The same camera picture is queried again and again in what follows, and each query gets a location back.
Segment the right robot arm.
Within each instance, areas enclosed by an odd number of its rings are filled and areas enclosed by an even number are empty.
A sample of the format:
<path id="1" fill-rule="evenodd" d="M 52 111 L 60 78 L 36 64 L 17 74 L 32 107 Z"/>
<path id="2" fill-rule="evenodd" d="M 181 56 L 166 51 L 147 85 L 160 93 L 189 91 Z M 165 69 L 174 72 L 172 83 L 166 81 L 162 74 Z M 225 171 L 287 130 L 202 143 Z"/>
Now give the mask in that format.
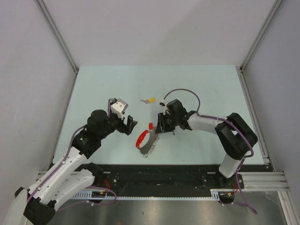
<path id="1" fill-rule="evenodd" d="M 254 155 L 253 147 L 258 137 L 250 126 L 235 112 L 223 118 L 200 114 L 198 111 L 188 112 L 177 99 L 171 102 L 162 100 L 159 104 L 164 109 L 157 115 L 155 133 L 169 133 L 180 127 L 182 130 L 199 130 L 218 136 L 225 157 L 218 169 L 216 182 L 221 188 L 229 187 L 245 159 Z"/>

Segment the left aluminium frame post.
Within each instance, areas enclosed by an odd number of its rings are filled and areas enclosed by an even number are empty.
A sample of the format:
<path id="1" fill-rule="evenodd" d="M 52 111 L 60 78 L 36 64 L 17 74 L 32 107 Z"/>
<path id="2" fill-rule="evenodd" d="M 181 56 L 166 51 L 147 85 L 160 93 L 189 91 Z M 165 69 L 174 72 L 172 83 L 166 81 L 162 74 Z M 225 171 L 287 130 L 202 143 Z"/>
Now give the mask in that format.
<path id="1" fill-rule="evenodd" d="M 65 55 L 69 65 L 71 66 L 72 70 L 75 72 L 75 74 L 78 74 L 79 68 L 75 63 L 75 60 L 73 59 L 69 48 L 67 47 L 67 44 L 64 41 L 63 36 L 61 35 L 47 5 L 43 0 L 35 0 L 35 3 L 40 10 L 45 22 L 47 23 L 51 33 L 53 34 L 54 38 L 57 41 L 58 46 L 60 47 L 62 53 Z"/>

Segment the key with yellow tag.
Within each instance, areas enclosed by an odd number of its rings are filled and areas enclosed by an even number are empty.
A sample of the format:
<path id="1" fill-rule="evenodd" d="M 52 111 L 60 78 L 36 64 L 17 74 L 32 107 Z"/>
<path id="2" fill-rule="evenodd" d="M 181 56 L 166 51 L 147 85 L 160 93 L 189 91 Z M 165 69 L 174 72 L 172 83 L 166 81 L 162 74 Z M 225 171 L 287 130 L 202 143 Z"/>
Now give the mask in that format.
<path id="1" fill-rule="evenodd" d="M 142 102 L 146 103 L 146 104 L 149 104 L 149 103 L 153 103 L 156 101 L 155 98 L 150 98 L 150 99 L 146 99 L 146 100 L 141 100 Z"/>

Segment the aluminium frame post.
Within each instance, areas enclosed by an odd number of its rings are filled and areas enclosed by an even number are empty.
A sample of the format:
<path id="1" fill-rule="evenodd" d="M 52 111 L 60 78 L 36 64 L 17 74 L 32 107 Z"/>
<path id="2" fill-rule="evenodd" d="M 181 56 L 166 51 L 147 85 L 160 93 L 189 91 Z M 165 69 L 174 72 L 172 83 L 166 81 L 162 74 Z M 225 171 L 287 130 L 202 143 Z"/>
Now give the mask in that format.
<path id="1" fill-rule="evenodd" d="M 277 13 L 279 12 L 280 8 L 284 4 L 285 0 L 276 0 L 271 7 L 270 12 L 267 14 L 266 19 L 264 20 L 258 34 L 256 35 L 254 42 L 252 43 L 249 51 L 247 52 L 242 64 L 240 65 L 240 71 L 243 72 L 247 65 L 249 64 L 251 58 L 253 57 L 254 53 L 256 52 L 259 44 L 263 40 L 265 34 L 267 33 L 269 27 L 271 26 L 273 20 L 275 19 Z"/>
<path id="2" fill-rule="evenodd" d="M 79 68 L 75 63 L 75 60 L 73 59 L 69 48 L 67 47 L 67 44 L 64 41 L 63 36 L 61 35 L 47 5 L 43 0 L 35 0 L 35 3 L 40 10 L 45 22 L 47 23 L 51 33 L 53 34 L 54 38 L 57 41 L 58 46 L 60 47 L 62 53 L 65 55 L 69 65 L 71 66 L 72 70 L 75 72 L 75 74 L 78 74 Z"/>

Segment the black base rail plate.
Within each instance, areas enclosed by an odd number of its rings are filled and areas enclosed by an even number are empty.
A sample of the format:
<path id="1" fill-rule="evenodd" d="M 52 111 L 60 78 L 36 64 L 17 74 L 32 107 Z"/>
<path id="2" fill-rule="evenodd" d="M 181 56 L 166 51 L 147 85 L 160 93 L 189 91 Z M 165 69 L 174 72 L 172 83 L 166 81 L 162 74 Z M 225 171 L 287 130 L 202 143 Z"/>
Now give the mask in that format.
<path id="1" fill-rule="evenodd" d="M 97 164 L 106 173 L 111 186 L 128 183 L 191 184 L 201 188 L 244 188 L 241 175 L 223 178 L 219 165 L 105 165 Z"/>

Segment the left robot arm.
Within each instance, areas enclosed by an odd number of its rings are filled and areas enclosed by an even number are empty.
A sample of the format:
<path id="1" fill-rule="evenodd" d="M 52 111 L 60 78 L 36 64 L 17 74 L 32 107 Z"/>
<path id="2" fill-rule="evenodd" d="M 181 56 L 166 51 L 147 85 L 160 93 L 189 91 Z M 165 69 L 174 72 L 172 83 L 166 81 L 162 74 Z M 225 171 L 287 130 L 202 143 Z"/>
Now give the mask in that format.
<path id="1" fill-rule="evenodd" d="M 94 163 L 87 164 L 76 178 L 67 177 L 101 147 L 101 141 L 108 135 L 114 131 L 130 135 L 137 123 L 132 116 L 125 123 L 123 111 L 93 111 L 86 125 L 73 133 L 62 158 L 27 189 L 23 215 L 34 225 L 46 225 L 73 195 L 89 186 L 101 186 L 103 170 Z"/>

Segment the red handled keyring holder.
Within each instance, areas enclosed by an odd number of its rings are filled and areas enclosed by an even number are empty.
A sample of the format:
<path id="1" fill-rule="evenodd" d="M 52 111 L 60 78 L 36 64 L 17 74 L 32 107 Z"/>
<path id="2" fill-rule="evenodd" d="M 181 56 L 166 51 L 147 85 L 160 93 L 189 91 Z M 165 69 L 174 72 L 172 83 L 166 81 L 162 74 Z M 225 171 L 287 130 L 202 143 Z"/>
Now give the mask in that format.
<path id="1" fill-rule="evenodd" d="M 149 154 L 152 153 L 160 139 L 159 134 L 156 133 L 156 128 L 157 127 L 154 127 L 151 130 L 148 129 L 143 131 L 136 141 L 135 147 L 144 158 L 147 158 Z"/>

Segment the right aluminium frame post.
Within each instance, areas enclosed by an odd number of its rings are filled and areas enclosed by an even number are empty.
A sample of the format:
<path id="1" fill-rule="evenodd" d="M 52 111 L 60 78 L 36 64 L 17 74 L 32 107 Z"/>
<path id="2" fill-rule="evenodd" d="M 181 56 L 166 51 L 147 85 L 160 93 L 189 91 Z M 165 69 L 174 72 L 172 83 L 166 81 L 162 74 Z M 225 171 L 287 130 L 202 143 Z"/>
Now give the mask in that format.
<path id="1" fill-rule="evenodd" d="M 267 33 L 269 27 L 271 26 L 273 20 L 275 19 L 277 13 L 279 12 L 280 8 L 284 4 L 285 0 L 276 0 L 271 7 L 270 12 L 267 14 L 266 19 L 264 20 L 258 34 L 256 35 L 254 42 L 252 43 L 249 51 L 247 52 L 242 64 L 240 65 L 240 71 L 243 72 L 247 65 L 249 64 L 251 58 L 253 57 L 254 53 L 256 52 L 259 44 L 263 40 L 265 34 Z"/>

